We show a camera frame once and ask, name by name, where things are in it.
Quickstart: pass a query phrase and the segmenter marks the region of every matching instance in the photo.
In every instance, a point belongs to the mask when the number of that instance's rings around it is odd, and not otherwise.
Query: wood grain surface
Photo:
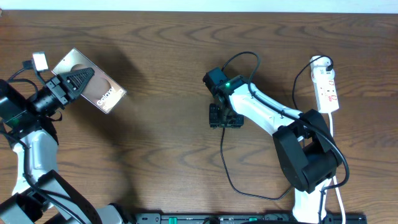
[[[333,113],[335,141],[351,171],[340,189],[345,209],[365,213],[369,223],[398,222],[398,16],[4,11],[0,78],[36,51],[45,51],[53,68],[72,47],[128,91],[109,115],[80,99],[55,123],[59,173],[95,207],[118,202],[132,212],[291,210],[292,192],[270,202],[231,189],[219,155],[221,130],[208,125],[213,100],[203,76],[252,50],[262,57],[254,83],[289,107],[294,77],[309,58],[333,58],[340,101]],[[243,56],[226,74],[249,75],[253,66],[255,59]],[[302,111],[316,108],[309,73],[297,83]],[[21,76],[35,80],[32,72]],[[15,87],[33,94],[29,85]],[[238,189],[277,196],[289,186],[272,138],[250,120],[226,130],[224,149]],[[344,174],[339,168],[340,180]],[[17,157],[1,138],[0,202],[11,196],[16,175]],[[326,204],[340,211],[334,191]]]

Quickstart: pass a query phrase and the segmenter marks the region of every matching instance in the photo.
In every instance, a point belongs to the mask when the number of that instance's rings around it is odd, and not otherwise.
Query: white wall
[[[398,13],[398,0],[0,0],[36,10]]]

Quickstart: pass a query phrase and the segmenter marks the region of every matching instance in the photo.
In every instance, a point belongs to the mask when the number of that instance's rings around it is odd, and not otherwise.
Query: power strip
[[[310,61],[318,57],[319,55],[314,56]],[[335,71],[333,69],[331,71],[326,70],[330,64],[330,59],[327,57],[322,57],[311,63],[311,79],[319,113],[331,113],[339,108],[334,79]]]

